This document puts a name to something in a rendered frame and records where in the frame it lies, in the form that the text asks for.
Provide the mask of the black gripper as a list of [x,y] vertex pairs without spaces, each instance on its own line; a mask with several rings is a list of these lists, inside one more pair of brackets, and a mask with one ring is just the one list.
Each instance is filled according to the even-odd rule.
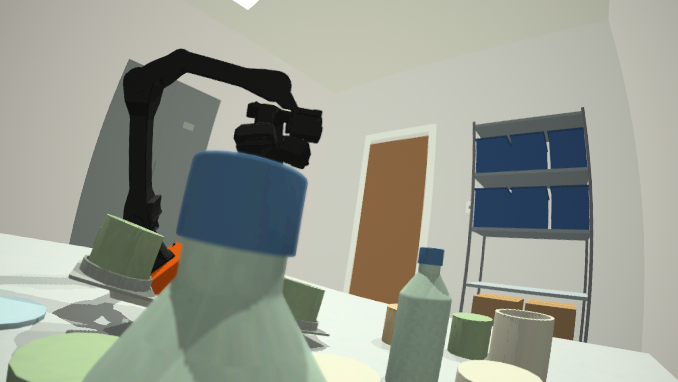
[[[234,141],[238,153],[255,155],[277,163],[282,163],[278,149],[276,131],[283,130],[274,123],[249,123],[242,124],[235,129]],[[277,152],[276,147],[277,146]]]

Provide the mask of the green cylinder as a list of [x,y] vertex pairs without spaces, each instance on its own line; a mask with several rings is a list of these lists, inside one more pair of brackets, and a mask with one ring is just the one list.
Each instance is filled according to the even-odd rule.
[[6,382],[82,382],[118,338],[75,332],[30,341],[14,352]]
[[326,290],[284,277],[282,294],[293,318],[317,322]]
[[466,359],[487,357],[492,321],[492,318],[480,314],[454,313],[447,351]]
[[110,272],[148,280],[164,236],[107,214],[88,260]]

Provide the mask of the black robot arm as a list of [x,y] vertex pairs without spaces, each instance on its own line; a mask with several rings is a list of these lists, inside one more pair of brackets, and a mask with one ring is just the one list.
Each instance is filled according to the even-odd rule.
[[[123,79],[124,99],[129,111],[129,193],[123,219],[156,232],[161,195],[152,187],[152,141],[154,116],[165,87],[185,73],[211,78],[243,87],[272,104],[258,101],[248,104],[246,117],[254,123],[274,123],[282,161],[304,169],[311,155],[308,143],[318,144],[322,134],[322,111],[298,107],[291,94],[292,82],[286,73],[277,70],[246,68],[218,59],[177,49],[167,56],[136,67]],[[277,146],[276,152],[277,152]]]

